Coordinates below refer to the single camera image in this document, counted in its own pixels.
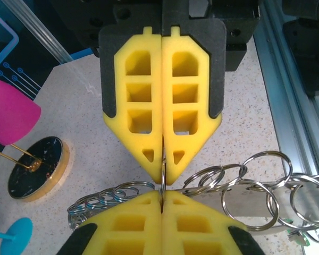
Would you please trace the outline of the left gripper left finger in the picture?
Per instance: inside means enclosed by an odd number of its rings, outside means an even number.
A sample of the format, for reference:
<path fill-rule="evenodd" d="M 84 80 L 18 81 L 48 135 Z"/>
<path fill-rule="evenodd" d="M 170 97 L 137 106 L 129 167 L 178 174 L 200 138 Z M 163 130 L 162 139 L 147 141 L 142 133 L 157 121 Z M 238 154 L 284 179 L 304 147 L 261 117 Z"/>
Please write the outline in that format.
<path fill-rule="evenodd" d="M 83 222 L 58 254 L 161 254 L 159 192 L 151 191 Z"/>

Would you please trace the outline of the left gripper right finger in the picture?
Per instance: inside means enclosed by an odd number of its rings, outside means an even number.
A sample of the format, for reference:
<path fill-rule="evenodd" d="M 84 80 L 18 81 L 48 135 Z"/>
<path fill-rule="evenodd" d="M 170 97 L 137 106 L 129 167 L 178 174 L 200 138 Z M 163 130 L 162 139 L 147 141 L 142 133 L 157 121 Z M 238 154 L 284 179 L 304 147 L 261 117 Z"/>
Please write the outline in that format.
<path fill-rule="evenodd" d="M 166 191 L 162 254 L 264 254 L 247 227 L 176 191 Z"/>

